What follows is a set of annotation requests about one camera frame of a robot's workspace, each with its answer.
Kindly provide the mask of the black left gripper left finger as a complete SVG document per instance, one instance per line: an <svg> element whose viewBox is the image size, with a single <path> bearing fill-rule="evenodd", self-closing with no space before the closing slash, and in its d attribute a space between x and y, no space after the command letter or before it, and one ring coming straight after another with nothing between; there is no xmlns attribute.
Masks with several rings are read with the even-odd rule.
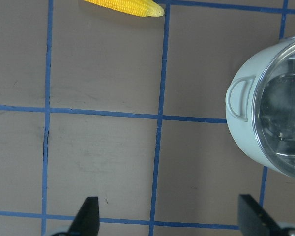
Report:
<svg viewBox="0 0 295 236"><path fill-rule="evenodd" d="M96 236L100 228L98 197L86 197L67 234L69 236Z"/></svg>

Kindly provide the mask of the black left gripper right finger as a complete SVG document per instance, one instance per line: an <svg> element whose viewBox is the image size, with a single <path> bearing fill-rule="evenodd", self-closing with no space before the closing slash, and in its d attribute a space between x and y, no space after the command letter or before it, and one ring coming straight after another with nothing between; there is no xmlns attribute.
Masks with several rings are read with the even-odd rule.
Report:
<svg viewBox="0 0 295 236"><path fill-rule="evenodd" d="M282 231L249 194L238 196L237 223L243 236L279 236Z"/></svg>

